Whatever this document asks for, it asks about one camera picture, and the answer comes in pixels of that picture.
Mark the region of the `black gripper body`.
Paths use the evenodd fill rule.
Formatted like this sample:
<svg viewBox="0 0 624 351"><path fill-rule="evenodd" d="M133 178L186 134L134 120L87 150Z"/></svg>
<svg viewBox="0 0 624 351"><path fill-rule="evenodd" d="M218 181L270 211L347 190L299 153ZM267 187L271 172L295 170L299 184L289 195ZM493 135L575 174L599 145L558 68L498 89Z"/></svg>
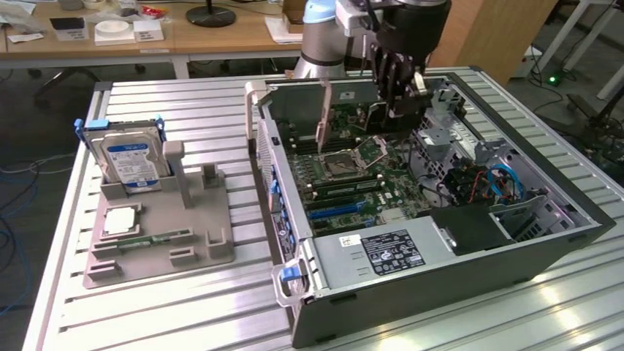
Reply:
<svg viewBox="0 0 624 351"><path fill-rule="evenodd" d="M442 39L451 1L387 1L377 42L393 53L427 59Z"/></svg>

